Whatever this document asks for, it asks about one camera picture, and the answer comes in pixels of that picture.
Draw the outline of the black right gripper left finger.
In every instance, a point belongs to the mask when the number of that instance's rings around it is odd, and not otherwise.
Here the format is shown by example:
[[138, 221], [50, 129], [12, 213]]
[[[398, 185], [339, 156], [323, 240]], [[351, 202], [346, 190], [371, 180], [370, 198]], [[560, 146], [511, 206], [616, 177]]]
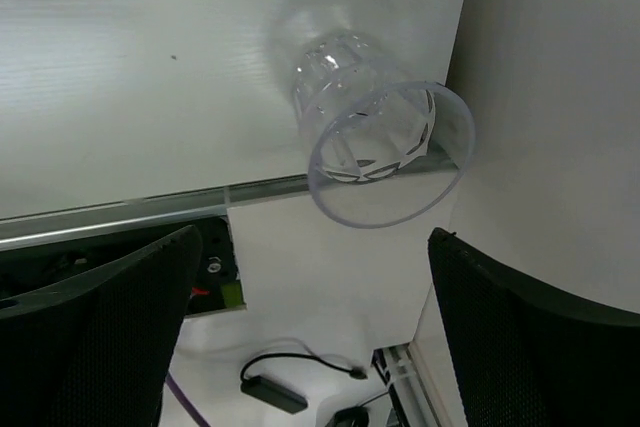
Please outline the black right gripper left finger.
[[201, 253], [188, 226], [3, 301], [2, 425], [157, 425]]

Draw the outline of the clear plastic cup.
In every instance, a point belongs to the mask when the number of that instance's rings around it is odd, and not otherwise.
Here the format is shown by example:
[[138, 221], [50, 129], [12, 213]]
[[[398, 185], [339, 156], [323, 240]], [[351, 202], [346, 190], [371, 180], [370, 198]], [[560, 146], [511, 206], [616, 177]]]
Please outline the clear plastic cup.
[[476, 132], [464, 100], [415, 79], [362, 34], [309, 45], [292, 86], [309, 192], [333, 221], [395, 226], [435, 207], [468, 169]]

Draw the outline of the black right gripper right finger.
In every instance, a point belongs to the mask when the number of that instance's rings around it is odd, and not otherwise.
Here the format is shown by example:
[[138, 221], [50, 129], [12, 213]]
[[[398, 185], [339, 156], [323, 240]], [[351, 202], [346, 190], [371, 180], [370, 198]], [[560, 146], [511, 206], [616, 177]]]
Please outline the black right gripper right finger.
[[636, 426], [639, 316], [435, 229], [429, 264], [470, 426]]

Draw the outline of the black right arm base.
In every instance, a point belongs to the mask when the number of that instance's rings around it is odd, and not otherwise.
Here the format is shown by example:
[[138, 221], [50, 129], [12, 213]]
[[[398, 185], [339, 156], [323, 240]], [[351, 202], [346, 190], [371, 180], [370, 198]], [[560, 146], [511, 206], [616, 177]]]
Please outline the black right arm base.
[[124, 257], [186, 226], [202, 239], [199, 270], [188, 304], [189, 316], [245, 304], [227, 221], [209, 217], [125, 230], [1, 253], [1, 298], [27, 293]]

